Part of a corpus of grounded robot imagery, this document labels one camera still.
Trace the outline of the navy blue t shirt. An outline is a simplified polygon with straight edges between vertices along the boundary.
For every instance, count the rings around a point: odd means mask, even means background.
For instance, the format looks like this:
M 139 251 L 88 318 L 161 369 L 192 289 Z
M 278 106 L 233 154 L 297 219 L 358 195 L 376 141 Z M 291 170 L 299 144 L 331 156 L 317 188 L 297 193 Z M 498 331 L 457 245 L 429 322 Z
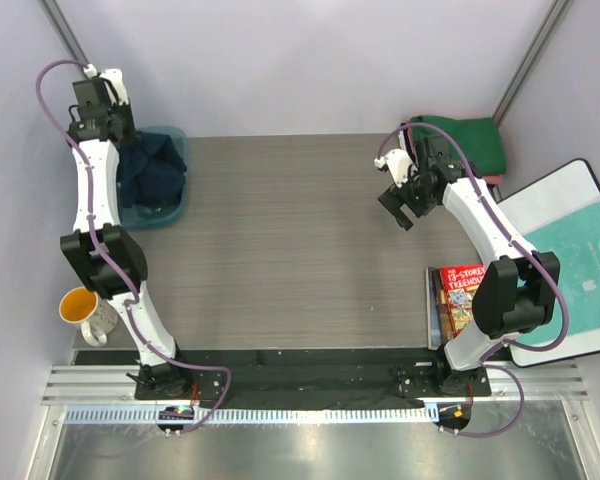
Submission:
M 123 208 L 177 206 L 187 165 L 171 136 L 137 131 L 136 141 L 120 150 L 118 197 Z

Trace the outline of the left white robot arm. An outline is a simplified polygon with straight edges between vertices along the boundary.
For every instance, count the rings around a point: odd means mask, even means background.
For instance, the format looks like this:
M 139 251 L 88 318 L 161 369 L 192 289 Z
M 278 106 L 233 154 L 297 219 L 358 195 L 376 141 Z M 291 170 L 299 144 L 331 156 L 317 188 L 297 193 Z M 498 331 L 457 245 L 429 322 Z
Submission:
M 132 377 L 138 388 L 183 398 L 193 375 L 178 363 L 179 347 L 148 293 L 146 257 L 118 212 L 119 149 L 134 137 L 130 107 L 102 76 L 76 81 L 73 90 L 77 114 L 63 132 L 76 163 L 78 206 L 61 251 L 83 285 L 124 322 L 139 353 L 139 371 Z

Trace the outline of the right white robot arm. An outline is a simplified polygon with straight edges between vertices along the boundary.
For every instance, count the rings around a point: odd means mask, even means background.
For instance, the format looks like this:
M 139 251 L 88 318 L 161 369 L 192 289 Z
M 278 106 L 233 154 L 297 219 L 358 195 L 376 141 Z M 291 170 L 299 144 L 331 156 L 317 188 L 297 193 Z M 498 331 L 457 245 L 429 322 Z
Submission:
M 412 228 L 410 214 L 423 217 L 442 206 L 462 226 L 485 267 L 472 300 L 472 320 L 436 351 L 431 380 L 437 394 L 466 395 L 489 357 L 548 324 L 556 309 L 563 317 L 556 340 L 564 340 L 569 314 L 558 288 L 559 259 L 538 251 L 515 229 L 462 151 L 427 146 L 422 158 L 413 160 L 403 149 L 381 148 L 373 163 L 391 176 L 378 201 L 402 229 Z

